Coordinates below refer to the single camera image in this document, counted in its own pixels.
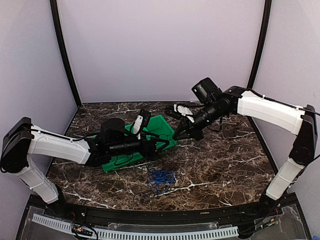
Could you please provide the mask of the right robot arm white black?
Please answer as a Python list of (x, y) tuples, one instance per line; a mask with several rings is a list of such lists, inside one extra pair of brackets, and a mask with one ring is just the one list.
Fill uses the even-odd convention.
[(203, 129), (229, 114), (252, 117), (287, 130), (296, 136), (287, 160), (268, 184), (255, 213), (266, 217), (274, 210), (283, 193), (298, 179), (305, 168), (317, 159), (317, 112), (311, 105), (291, 105), (249, 88), (232, 86), (222, 91), (209, 78), (202, 79), (191, 89), (203, 107), (192, 113), (188, 106), (174, 104), (166, 114), (180, 120), (173, 139), (203, 139)]

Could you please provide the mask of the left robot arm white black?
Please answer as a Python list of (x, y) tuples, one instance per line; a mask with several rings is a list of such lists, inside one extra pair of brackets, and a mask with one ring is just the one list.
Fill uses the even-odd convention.
[(18, 176), (60, 218), (67, 218), (70, 206), (62, 191), (36, 166), (32, 155), (60, 158), (74, 163), (99, 167), (113, 157), (154, 157), (169, 144), (156, 133), (145, 131), (145, 120), (139, 116), (130, 129), (120, 118), (110, 118), (100, 125), (100, 131), (74, 138), (46, 131), (23, 117), (3, 138), (0, 157), (2, 173)]

